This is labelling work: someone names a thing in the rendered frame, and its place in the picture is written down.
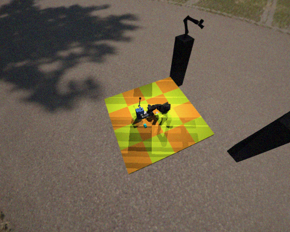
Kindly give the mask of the dark blue arbor press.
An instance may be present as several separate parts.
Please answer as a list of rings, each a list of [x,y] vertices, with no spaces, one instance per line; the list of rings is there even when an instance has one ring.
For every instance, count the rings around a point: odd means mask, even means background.
[[[136,116],[137,116],[137,119],[139,120],[139,119],[143,119],[143,118],[145,118],[145,117],[148,117],[148,116],[151,116],[151,114],[150,113],[147,113],[147,115],[145,115],[144,116],[144,109],[142,108],[142,107],[140,107],[140,101],[139,101],[139,105],[138,105],[138,107],[139,107],[139,109],[137,108],[137,109],[135,109],[135,111],[136,111]]]

